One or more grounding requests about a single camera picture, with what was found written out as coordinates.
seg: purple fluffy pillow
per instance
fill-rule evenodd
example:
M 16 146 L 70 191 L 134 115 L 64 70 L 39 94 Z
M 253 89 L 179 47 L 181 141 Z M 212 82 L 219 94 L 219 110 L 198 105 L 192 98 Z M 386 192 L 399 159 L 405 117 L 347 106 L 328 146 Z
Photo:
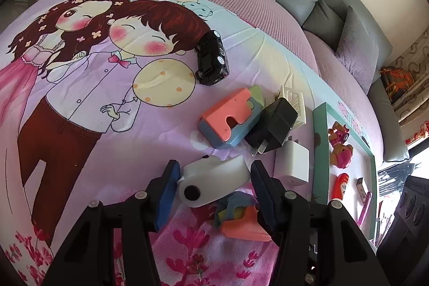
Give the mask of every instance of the purple fluffy pillow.
M 351 6 L 335 54 L 368 94 L 378 59 L 378 46 L 370 38 L 362 20 Z

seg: brown hair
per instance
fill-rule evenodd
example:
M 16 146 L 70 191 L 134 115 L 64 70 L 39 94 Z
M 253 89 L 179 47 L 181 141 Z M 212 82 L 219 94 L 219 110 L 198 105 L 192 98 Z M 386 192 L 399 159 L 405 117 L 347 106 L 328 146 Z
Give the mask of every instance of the brown hair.
M 73 56 L 80 51 L 85 51 L 88 54 L 93 45 L 101 43 L 109 35 L 109 24 L 107 21 L 110 20 L 110 18 L 107 17 L 106 14 L 112 13 L 115 8 L 119 8 L 126 3 L 129 3 L 129 0 L 67 0 L 54 5 L 45 14 L 37 17 L 25 30 L 16 35 L 12 40 L 12 43 L 9 45 L 10 50 L 8 53 L 15 49 L 14 60 L 19 59 L 24 54 L 25 50 L 38 42 L 42 35 L 54 33 L 58 30 L 55 25 L 59 17 L 65 11 L 88 1 L 111 1 L 112 5 L 108 11 L 91 19 L 85 28 L 78 31 L 63 32 L 61 39 L 64 40 L 64 47 L 60 50 L 58 56 L 53 60 L 53 62 L 70 61 Z M 100 36 L 96 36 L 94 38 L 92 33 L 96 33 L 98 31 L 100 31 Z M 41 67 L 40 74 L 46 70 L 47 65 L 48 61 L 46 61 Z
M 140 0 L 118 7 L 113 12 L 113 19 L 140 17 L 143 25 L 155 31 L 162 31 L 167 39 L 174 36 L 171 53 L 179 50 L 194 49 L 201 37 L 210 28 L 193 11 L 171 2 Z

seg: red trousers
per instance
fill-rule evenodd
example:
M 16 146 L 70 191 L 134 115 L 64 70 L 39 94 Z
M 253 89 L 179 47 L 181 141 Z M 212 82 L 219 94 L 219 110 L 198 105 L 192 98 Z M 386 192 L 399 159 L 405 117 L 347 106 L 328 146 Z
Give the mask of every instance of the red trousers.
M 31 219 L 51 246 L 55 228 L 82 168 L 101 137 L 64 119 L 44 97 L 18 136 L 22 185 L 39 160 L 46 162 Z

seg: pink bow tie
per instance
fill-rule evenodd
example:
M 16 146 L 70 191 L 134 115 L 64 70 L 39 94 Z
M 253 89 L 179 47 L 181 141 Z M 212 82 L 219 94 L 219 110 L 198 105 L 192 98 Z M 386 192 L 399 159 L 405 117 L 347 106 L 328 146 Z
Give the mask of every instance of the pink bow tie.
M 119 63 L 122 67 L 124 68 L 128 68 L 128 66 L 130 65 L 129 61 L 124 61 L 121 60 L 119 57 L 117 57 L 116 55 L 113 55 L 109 58 L 109 62 L 110 63 Z

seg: teal picture frame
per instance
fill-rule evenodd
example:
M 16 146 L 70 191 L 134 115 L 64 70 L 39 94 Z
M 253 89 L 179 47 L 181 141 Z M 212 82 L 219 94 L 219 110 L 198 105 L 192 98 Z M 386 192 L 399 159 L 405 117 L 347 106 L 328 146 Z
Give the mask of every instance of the teal picture frame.
M 371 149 L 362 140 L 362 138 L 353 130 L 343 117 L 341 117 L 336 110 L 334 110 L 329 104 L 322 103 L 320 106 L 313 110 L 313 124 L 315 131 L 315 165 L 313 174 L 313 201 L 319 204 L 327 204 L 330 199 L 329 193 L 329 182 L 330 182 L 330 148 L 328 140 L 328 115 L 333 117 L 341 125 L 346 124 L 347 128 L 350 129 L 349 134 L 366 152 L 370 158 L 371 163 L 371 182 L 372 186 L 369 190 L 372 192 L 372 200 L 369 206 L 368 215 L 366 219 L 370 219 L 369 236 L 368 239 L 374 237 L 375 232 L 375 219 L 377 214 L 377 202 L 378 202 L 378 182 L 377 182 L 377 169 L 375 166 L 375 157 L 372 154 Z

